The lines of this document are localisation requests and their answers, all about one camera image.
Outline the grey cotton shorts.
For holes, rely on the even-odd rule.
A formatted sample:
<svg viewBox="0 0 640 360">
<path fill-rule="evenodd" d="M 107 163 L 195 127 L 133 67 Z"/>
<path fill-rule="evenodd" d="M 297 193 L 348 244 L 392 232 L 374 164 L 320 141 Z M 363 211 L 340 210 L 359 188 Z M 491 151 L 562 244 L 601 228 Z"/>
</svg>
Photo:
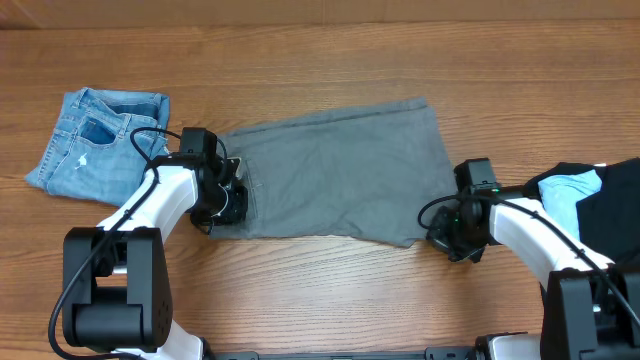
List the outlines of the grey cotton shorts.
<svg viewBox="0 0 640 360">
<path fill-rule="evenodd" d="M 244 221 L 213 239 L 348 236 L 409 247 L 426 203 L 456 193 L 434 109 L 423 98 L 332 109 L 222 137 L 242 161 Z"/>
</svg>

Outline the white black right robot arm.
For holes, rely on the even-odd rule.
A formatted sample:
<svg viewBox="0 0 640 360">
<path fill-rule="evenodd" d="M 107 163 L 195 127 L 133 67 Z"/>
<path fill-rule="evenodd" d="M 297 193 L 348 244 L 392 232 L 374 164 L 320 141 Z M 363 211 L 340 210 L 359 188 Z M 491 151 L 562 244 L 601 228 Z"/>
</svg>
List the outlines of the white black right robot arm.
<svg viewBox="0 0 640 360">
<path fill-rule="evenodd" d="M 452 262 L 504 245 L 541 285 L 538 335 L 507 332 L 429 359 L 636 359 L 639 356 L 639 161 L 560 163 L 503 187 L 487 158 L 454 169 L 458 192 L 434 209 L 427 240 Z"/>
</svg>

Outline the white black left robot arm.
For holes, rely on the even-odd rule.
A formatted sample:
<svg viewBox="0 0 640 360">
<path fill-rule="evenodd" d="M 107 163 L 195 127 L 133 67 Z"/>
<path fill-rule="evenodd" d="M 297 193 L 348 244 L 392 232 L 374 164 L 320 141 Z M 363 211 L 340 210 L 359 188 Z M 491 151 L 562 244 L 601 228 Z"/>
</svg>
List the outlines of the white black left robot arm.
<svg viewBox="0 0 640 360">
<path fill-rule="evenodd" d="M 61 332 L 91 359 L 211 359 L 208 342 L 173 318 L 164 243 L 187 215 L 204 234 L 241 223 L 248 191 L 241 160 L 205 128 L 185 128 L 176 152 L 145 155 L 140 187 L 95 227 L 75 227 L 63 242 L 63 290 L 48 338 L 64 358 Z"/>
</svg>

